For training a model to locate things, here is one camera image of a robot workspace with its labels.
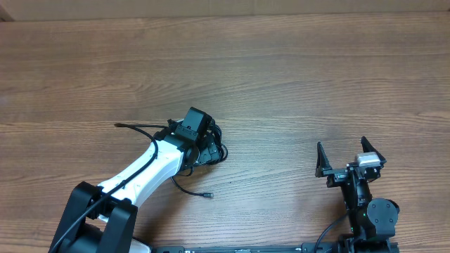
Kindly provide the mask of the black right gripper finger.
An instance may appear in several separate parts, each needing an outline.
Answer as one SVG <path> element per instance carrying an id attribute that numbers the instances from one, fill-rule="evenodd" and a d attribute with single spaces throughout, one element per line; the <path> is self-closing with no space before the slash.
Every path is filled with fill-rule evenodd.
<path id="1" fill-rule="evenodd" d="M 376 155 L 378 156 L 378 158 L 380 159 L 380 163 L 381 164 L 385 164 L 386 163 L 386 159 L 384 158 L 384 156 L 379 153 L 368 141 L 368 139 L 365 136 L 361 137 L 361 145 L 363 148 L 363 151 L 365 153 L 370 153 L 370 152 L 374 152 L 376 153 Z"/>
<path id="2" fill-rule="evenodd" d="M 315 176 L 321 178 L 330 174 L 331 167 L 321 142 L 317 143 L 317 162 Z"/>

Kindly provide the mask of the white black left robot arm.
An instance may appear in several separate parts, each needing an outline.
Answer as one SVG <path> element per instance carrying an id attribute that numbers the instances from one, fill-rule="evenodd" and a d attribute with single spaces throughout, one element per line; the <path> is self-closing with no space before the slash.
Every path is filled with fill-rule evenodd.
<path id="1" fill-rule="evenodd" d="M 213 118 L 190 108 L 183 119 L 168 120 L 148 133 L 147 124 L 118 123 L 150 139 L 148 149 L 126 169 L 97 186 L 85 181 L 70 194 L 50 252 L 152 252 L 134 237 L 139 207 L 167 179 L 181 171 L 223 162 L 228 150 Z"/>

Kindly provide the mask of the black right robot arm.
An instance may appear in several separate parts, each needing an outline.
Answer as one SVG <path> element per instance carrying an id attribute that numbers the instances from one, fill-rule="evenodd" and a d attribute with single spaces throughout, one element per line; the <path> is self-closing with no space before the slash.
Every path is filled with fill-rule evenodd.
<path id="1" fill-rule="evenodd" d="M 399 205 L 386 198 L 374 198 L 369 183 L 380 178 L 387 160 L 368 141 L 361 138 L 362 153 L 341 169 L 331 167 L 321 143 L 317 143 L 315 176 L 325 177 L 329 188 L 339 187 L 346 213 L 332 222 L 314 243 L 313 252 L 399 252 L 390 239 L 396 234 Z M 324 242 L 325 235 L 344 219 L 349 219 L 351 232 L 336 242 Z"/>

